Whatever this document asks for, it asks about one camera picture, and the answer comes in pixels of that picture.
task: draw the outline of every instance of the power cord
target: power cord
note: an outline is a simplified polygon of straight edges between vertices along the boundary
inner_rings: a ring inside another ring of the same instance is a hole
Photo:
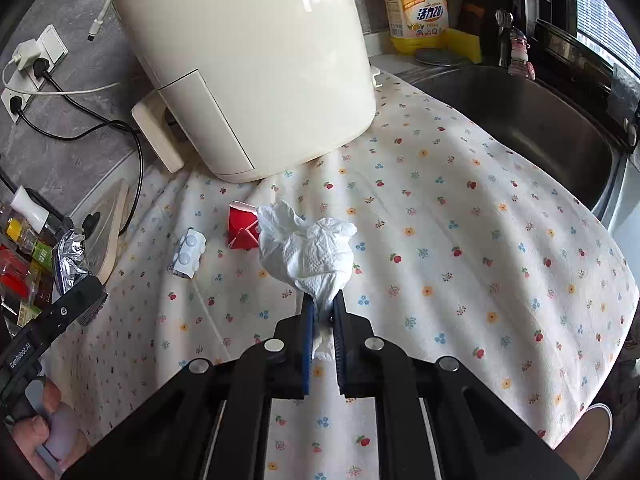
[[[98,88],[90,88],[88,90],[70,90],[70,91],[61,91],[61,92],[36,92],[31,90],[23,90],[17,89],[12,86],[9,86],[9,83],[6,81],[6,69],[9,68],[12,64],[18,67],[18,63],[20,63],[20,56],[12,57],[9,62],[2,69],[2,84],[7,90],[11,90],[12,92],[16,92],[24,95],[80,95],[80,94],[93,94],[95,92],[100,92],[102,90],[106,90],[107,88],[113,88],[114,86],[122,84],[124,81],[117,81],[115,83],[111,83],[110,85],[99,86]]]
[[[2,183],[5,186],[7,186],[8,190],[11,191],[12,194],[15,194],[15,192],[18,191],[18,186],[14,184],[14,182],[11,180],[9,175],[7,175],[2,168],[0,168],[0,181],[2,181]],[[33,200],[36,204],[38,204],[39,206],[42,206],[44,209],[49,211],[53,216],[55,216],[61,222],[65,220],[65,216],[60,211],[58,211],[55,207],[53,207],[53,204],[49,202],[49,200],[44,198],[35,189],[31,189],[31,187],[27,187],[24,190],[27,192],[31,200]]]
[[[54,79],[51,77],[51,74],[48,72],[48,68],[49,68],[49,61],[44,59],[44,58],[38,58],[34,64],[33,64],[33,71],[34,71],[34,75],[36,77],[43,77],[47,82],[49,82],[54,88],[57,88],[58,90],[60,90],[61,92],[63,91],[62,88],[60,88],[60,85],[58,85],[58,83],[56,83],[54,81]],[[126,231],[127,228],[129,227],[129,225],[131,224],[131,219],[133,218],[133,215],[135,214],[136,211],[136,207],[138,206],[138,200],[140,199],[140,193],[142,192],[142,177],[143,177],[143,171],[144,171],[144,160],[142,157],[142,146],[140,145],[140,140],[138,139],[138,133],[140,133],[139,130],[133,128],[132,126],[129,126],[127,123],[125,123],[124,121],[120,121],[120,120],[109,120],[106,117],[103,117],[102,115],[100,115],[97,112],[94,112],[93,110],[81,105],[80,103],[74,101],[71,97],[67,96],[66,94],[63,95],[63,97],[65,98],[66,101],[69,102],[69,104],[73,105],[74,107],[78,108],[79,110],[82,110],[84,113],[91,115],[93,118],[98,119],[99,121],[101,121],[99,124],[96,124],[95,126],[92,126],[91,128],[89,128],[88,130],[84,131],[83,133],[75,136],[75,137],[61,137],[61,136],[57,136],[54,134],[50,134],[49,132],[46,132],[45,130],[39,128],[38,126],[36,126],[35,124],[31,123],[30,120],[28,120],[28,118],[25,116],[24,111],[22,110],[22,99],[19,96],[14,96],[10,99],[9,104],[10,104],[10,110],[12,112],[12,114],[16,114],[19,117],[21,117],[24,122],[27,124],[27,126],[29,126],[30,128],[32,128],[33,130],[35,130],[36,132],[40,133],[41,135],[45,136],[45,137],[49,137],[50,139],[55,139],[55,140],[61,140],[63,142],[70,142],[72,140],[78,140],[78,139],[82,139],[82,137],[87,136],[88,134],[94,132],[95,130],[98,130],[104,126],[110,126],[112,128],[116,128],[117,130],[120,130],[122,132],[127,132],[130,133],[133,136],[133,139],[136,143],[136,149],[138,150],[138,162],[139,162],[139,166],[140,166],[140,170],[138,173],[138,186],[136,187],[136,195],[133,199],[133,204],[131,205],[131,210],[129,212],[129,216],[127,217],[127,221],[125,222],[125,224],[123,225],[122,229],[120,229],[120,231],[118,232],[118,236],[122,236]]]
[[[93,41],[94,38],[100,32],[100,29],[102,28],[102,24],[104,23],[104,17],[107,14],[107,11],[109,10],[109,7],[111,6],[111,2],[112,1],[113,0],[105,0],[104,1],[104,4],[102,5],[102,9],[98,13],[98,17],[94,20],[94,22],[91,24],[91,28],[89,29],[89,35],[87,36],[87,39],[89,41]]]

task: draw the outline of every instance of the red paper box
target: red paper box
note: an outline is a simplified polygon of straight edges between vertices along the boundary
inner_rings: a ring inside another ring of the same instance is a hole
[[[259,247],[257,227],[257,208],[244,202],[232,202],[229,204],[227,241],[230,249]]]

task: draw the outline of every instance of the wall socket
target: wall socket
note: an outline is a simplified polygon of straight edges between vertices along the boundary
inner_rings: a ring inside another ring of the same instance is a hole
[[[60,39],[60,36],[56,32],[56,28],[53,25],[47,25],[47,28],[45,28],[42,34],[40,34],[40,36],[38,37],[37,42],[42,51],[40,56],[46,58],[49,61],[49,72],[53,72],[60,64],[60,62],[64,59],[64,57],[69,53],[68,49]],[[28,69],[22,70],[21,72],[15,70],[14,74],[11,76],[11,79],[9,79],[9,85],[13,88],[36,92],[44,85],[44,79],[36,78],[33,73],[33,67],[29,67]],[[17,123],[18,115],[12,114],[9,108],[9,101],[15,95],[18,95],[22,98],[23,110],[27,107],[27,104],[31,101],[31,99],[36,96],[21,94],[20,92],[13,92],[12,90],[8,90],[6,88],[2,90],[2,95],[0,96],[2,104],[4,104],[4,107],[6,108],[7,113],[11,116],[13,122]]]

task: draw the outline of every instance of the finger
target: finger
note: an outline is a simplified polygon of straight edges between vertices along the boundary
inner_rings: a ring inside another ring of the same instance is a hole
[[[64,459],[60,461],[60,469],[64,472],[73,464],[75,464],[89,449],[89,441],[86,435],[78,430],[78,438],[76,439],[76,444],[74,448],[71,450],[71,453]]]
[[[14,426],[12,437],[36,472],[45,480],[53,480],[53,471],[37,455],[35,450],[36,446],[44,443],[49,437],[49,428],[43,418],[34,416],[21,420]]]
[[[58,387],[47,379],[42,391],[42,405],[49,415],[58,410],[61,398],[62,393],[60,393]]]

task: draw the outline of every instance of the black power cord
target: black power cord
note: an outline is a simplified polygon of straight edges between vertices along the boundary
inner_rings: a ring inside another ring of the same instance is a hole
[[[0,168],[0,180],[2,180],[4,185],[8,187],[12,194],[15,194],[15,192],[18,191],[18,186],[14,184],[14,181],[9,178],[9,175],[7,175],[2,168]]]
[[[56,90],[58,90],[59,92],[63,92],[64,90],[60,87],[60,85],[58,85],[58,83],[56,83],[54,81],[54,79],[51,77],[51,74],[48,72],[48,69],[49,69],[49,61],[47,59],[44,59],[44,58],[41,57],[41,58],[38,58],[33,63],[33,73],[34,73],[34,75],[36,77],[43,77]],[[60,136],[56,136],[56,135],[50,134],[49,132],[46,132],[45,130],[43,130],[43,129],[37,127],[35,124],[31,123],[31,121],[28,120],[28,118],[24,115],[24,111],[22,110],[22,99],[20,97],[14,96],[14,97],[11,98],[11,100],[10,100],[10,108],[11,108],[11,112],[12,113],[17,114],[21,118],[23,118],[23,120],[27,124],[27,126],[32,128],[36,132],[44,135],[45,137],[49,137],[50,139],[61,140],[63,142],[69,142],[69,141],[72,141],[72,140],[81,139],[82,137],[84,137],[84,136],[94,132],[95,130],[98,130],[99,128],[104,127],[104,126],[110,126],[111,128],[115,128],[115,129],[120,130],[122,132],[130,133],[133,136],[133,140],[136,143],[136,149],[138,150],[138,162],[139,162],[139,165],[140,165],[140,171],[138,173],[138,186],[136,188],[136,195],[135,195],[135,197],[133,199],[133,204],[131,205],[131,211],[129,212],[129,216],[127,217],[127,221],[123,225],[122,229],[120,229],[120,231],[118,232],[118,236],[122,236],[127,231],[127,228],[129,227],[129,225],[131,224],[131,219],[133,218],[133,215],[136,212],[136,207],[138,206],[138,200],[140,199],[140,193],[142,192],[142,177],[143,177],[143,171],[144,171],[144,160],[143,160],[143,157],[142,157],[142,146],[140,145],[140,140],[138,139],[138,135],[137,135],[137,134],[140,133],[140,130],[137,130],[137,129],[133,128],[132,126],[129,126],[124,121],[110,120],[110,119],[108,119],[106,117],[103,117],[99,113],[94,112],[93,110],[91,110],[91,109],[85,107],[84,105],[81,105],[80,103],[76,102],[75,100],[73,100],[68,95],[64,95],[63,97],[67,102],[69,102],[69,104],[71,104],[75,108],[78,108],[79,110],[83,111],[84,113],[86,113],[88,115],[91,115],[91,117],[101,121],[100,124],[96,124],[95,126],[92,126],[88,130],[84,131],[83,133],[81,133],[81,134],[79,134],[79,135],[77,135],[75,137],[60,137]]]

